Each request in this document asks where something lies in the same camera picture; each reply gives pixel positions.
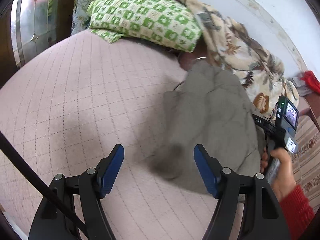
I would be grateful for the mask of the person's right hand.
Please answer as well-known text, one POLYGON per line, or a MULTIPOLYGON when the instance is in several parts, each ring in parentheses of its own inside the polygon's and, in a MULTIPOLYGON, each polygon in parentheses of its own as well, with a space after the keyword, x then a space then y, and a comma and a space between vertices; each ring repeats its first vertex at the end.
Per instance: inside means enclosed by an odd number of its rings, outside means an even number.
POLYGON ((270 154, 274 159, 280 161, 278 174, 271 187, 278 202, 281 202, 297 185, 293 175, 292 161, 288 152, 283 148, 276 148, 272 150, 270 154))

